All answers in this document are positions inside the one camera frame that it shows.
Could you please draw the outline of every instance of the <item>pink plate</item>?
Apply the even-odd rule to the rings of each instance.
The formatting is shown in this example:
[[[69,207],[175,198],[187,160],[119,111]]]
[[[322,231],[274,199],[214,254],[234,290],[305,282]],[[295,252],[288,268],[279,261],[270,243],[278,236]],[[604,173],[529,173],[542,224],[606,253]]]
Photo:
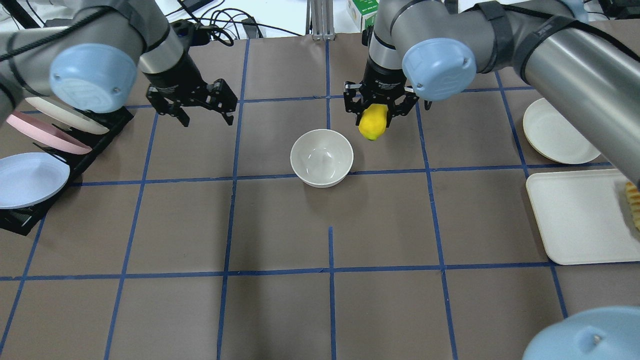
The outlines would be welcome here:
[[[9,115],[6,121],[26,136],[54,149],[78,155],[91,151],[89,146],[79,142],[57,127],[19,111]]]

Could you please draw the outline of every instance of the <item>black dish rack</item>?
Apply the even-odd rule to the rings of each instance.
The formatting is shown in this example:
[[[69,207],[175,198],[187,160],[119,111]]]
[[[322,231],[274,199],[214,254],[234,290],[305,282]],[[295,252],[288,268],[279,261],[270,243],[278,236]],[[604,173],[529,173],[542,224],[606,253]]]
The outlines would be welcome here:
[[[94,135],[85,133],[71,127],[70,129],[61,129],[70,136],[78,139],[80,142],[90,146],[92,150],[84,155],[69,154],[59,151],[51,147],[41,147],[41,150],[50,154],[59,161],[69,165],[70,174],[64,187],[51,198],[38,204],[20,209],[0,209],[0,229],[5,229],[19,235],[26,236],[31,232],[33,227],[44,217],[47,211],[60,198],[65,190],[95,161],[96,157],[109,146],[113,139],[127,125],[133,115],[129,110],[122,107],[112,113],[98,114],[80,111],[90,119],[93,119],[101,125],[107,127],[109,131],[103,135]]]

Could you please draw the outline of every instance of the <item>food item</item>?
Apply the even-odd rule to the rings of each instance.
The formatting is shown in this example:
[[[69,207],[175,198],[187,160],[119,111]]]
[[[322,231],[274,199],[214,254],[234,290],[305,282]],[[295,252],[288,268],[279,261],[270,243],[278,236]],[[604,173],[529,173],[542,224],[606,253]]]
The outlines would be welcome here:
[[[634,218],[634,225],[636,229],[640,231],[640,192],[638,192],[638,188],[633,185],[631,182],[626,183],[625,185],[625,194],[627,194],[627,202],[631,207],[631,215]]]
[[[388,107],[384,104],[371,104],[363,113],[358,125],[360,134],[374,141],[387,129]]]

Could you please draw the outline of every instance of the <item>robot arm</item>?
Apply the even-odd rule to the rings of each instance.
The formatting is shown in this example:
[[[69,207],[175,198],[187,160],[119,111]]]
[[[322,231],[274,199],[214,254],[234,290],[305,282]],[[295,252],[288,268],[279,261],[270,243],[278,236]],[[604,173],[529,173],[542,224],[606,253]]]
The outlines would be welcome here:
[[[115,111],[138,68],[151,82],[147,99],[160,114],[187,126],[181,107],[202,106],[231,125],[237,97],[224,80],[208,85],[202,79],[155,1],[51,1],[77,10],[70,27],[0,34],[6,58],[0,62],[0,119],[25,97],[54,94],[80,110]],[[20,53],[24,46],[33,49]]]
[[[495,1],[449,14],[430,0],[382,0],[360,84],[347,82],[348,112],[386,104],[390,118],[417,100],[444,100],[478,72],[514,66],[635,184],[640,182],[640,62],[615,39],[573,27],[556,0]],[[545,14],[554,14],[549,19]],[[405,88],[406,80],[412,88]],[[354,102],[355,92],[362,98]],[[406,95],[400,105],[395,102]]]

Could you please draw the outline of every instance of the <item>white bowl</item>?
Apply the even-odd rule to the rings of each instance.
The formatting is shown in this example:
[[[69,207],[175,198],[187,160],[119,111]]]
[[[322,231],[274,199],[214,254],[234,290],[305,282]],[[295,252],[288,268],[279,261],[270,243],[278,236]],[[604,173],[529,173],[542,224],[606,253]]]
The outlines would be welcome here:
[[[328,188],[344,179],[353,165],[353,148],[342,134],[327,129],[311,130],[291,148],[291,167],[314,188]]]
[[[546,99],[534,101],[524,113],[524,135],[540,154],[564,164],[587,163],[600,155]]]

